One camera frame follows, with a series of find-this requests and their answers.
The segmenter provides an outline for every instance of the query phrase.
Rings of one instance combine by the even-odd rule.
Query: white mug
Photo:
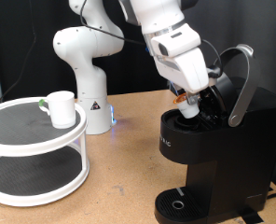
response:
[[[70,91],[55,91],[47,100],[39,101],[39,108],[51,116],[52,125],[57,129],[70,128],[76,123],[75,95]]]

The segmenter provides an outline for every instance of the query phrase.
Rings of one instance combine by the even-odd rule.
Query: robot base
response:
[[[85,110],[88,118],[86,134],[100,134],[108,132],[112,127],[111,105],[107,97],[98,99],[78,99],[77,102]]]

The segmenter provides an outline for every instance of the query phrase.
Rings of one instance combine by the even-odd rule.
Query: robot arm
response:
[[[70,8],[80,14],[84,0],[69,0]],[[102,0],[89,0],[83,8],[87,24],[114,35],[123,36],[110,21]],[[124,41],[85,26],[70,27],[57,32],[53,39],[56,54],[66,61],[76,76],[78,104],[88,118],[86,134],[107,132],[114,124],[111,105],[107,102],[106,74],[92,64],[92,58],[120,52]]]
[[[209,86],[207,68],[198,48],[200,36],[186,24],[182,12],[182,9],[193,7],[197,2],[119,0],[126,21],[142,26],[145,42],[160,75],[187,92],[188,103],[186,113],[183,113],[187,119],[199,113],[197,102],[188,98]]]

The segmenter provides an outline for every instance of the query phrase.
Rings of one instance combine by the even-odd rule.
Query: black mesh shelf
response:
[[[30,157],[0,158],[0,192],[34,196],[59,189],[81,172],[81,155],[72,147]]]

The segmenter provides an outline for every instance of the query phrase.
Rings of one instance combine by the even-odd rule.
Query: mug handle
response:
[[[44,106],[43,106],[43,103],[47,103],[48,101],[47,100],[44,100],[44,99],[41,99],[39,102],[38,102],[38,105],[39,105],[39,108],[46,112],[49,116],[50,116],[50,111],[48,109],[46,109]]]

